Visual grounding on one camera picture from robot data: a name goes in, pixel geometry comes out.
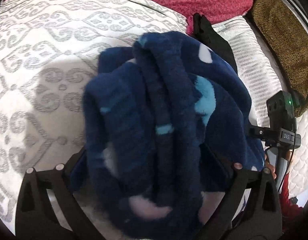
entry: brown knitted fabric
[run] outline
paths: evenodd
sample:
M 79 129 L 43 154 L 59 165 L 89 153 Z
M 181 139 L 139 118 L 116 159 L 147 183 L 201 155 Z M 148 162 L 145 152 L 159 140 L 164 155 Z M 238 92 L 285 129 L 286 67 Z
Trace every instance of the brown knitted fabric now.
M 308 109 L 308 35 L 301 23 L 281 0 L 254 0 L 249 12 L 300 97 L 294 109 L 301 116 Z

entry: light blue patch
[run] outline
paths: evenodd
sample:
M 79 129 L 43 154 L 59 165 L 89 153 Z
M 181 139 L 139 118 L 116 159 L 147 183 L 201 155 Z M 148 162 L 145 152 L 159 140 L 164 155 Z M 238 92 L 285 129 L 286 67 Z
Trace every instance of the light blue patch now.
M 145 47 L 145 43 L 147 42 L 147 38 L 144 37 L 144 36 L 140 36 L 137 41 L 142 46 L 142 48 L 144 48 Z
M 158 135 L 172 133 L 173 131 L 174 131 L 174 128 L 171 124 L 156 126 L 156 134 Z
M 111 109 L 109 107 L 101 107 L 100 112 L 102 114 L 107 114 Z
M 202 116 L 202 122 L 206 126 L 216 107 L 216 99 L 212 84 L 201 76 L 197 76 L 195 88 L 202 94 L 202 97 L 195 103 L 195 112 Z

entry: metal screw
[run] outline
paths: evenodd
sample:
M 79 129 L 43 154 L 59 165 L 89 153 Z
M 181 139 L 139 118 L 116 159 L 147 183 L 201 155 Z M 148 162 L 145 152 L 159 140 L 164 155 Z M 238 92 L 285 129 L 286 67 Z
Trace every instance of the metal screw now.
M 237 170 L 241 170 L 243 166 L 241 165 L 241 163 L 234 163 L 234 168 L 236 168 Z
M 263 169 L 263 171 L 264 171 L 264 173 L 266 173 L 266 174 L 270 174 L 271 173 L 271 170 L 269 169 L 269 168 L 264 168 Z
M 30 167 L 26 170 L 26 173 L 31 174 L 34 171 L 33 167 Z
M 56 170 L 61 171 L 65 167 L 64 164 L 60 163 L 56 166 Z

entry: bed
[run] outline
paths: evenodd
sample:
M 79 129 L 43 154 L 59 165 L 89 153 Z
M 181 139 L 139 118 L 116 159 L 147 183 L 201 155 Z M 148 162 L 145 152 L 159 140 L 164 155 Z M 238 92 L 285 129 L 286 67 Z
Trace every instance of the bed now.
M 13 233 L 25 170 L 54 168 L 84 144 L 81 95 L 96 73 L 98 54 L 111 46 L 130 46 L 144 32 L 185 33 L 186 26 L 184 16 L 150 0 L 1 3 L 0 218 Z M 251 122 L 269 126 L 266 100 L 286 90 L 270 50 L 243 16 L 213 28 L 232 47 L 238 75 L 252 98 Z M 308 188 L 308 110 L 297 122 L 302 144 L 295 151 L 290 196 Z M 127 238 L 108 222 L 90 185 L 84 185 L 75 197 L 106 239 Z M 50 198 L 60 224 L 68 228 L 52 192 Z

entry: blue blanket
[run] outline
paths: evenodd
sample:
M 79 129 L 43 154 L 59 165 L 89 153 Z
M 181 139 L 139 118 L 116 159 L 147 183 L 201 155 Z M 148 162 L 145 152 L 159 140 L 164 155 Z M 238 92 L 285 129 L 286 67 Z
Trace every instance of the blue blanket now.
M 203 226 L 202 193 L 230 186 L 220 159 L 264 165 L 261 141 L 245 135 L 244 84 L 179 32 L 146 33 L 132 48 L 102 52 L 83 107 L 91 182 L 110 220 L 133 238 L 191 239 Z

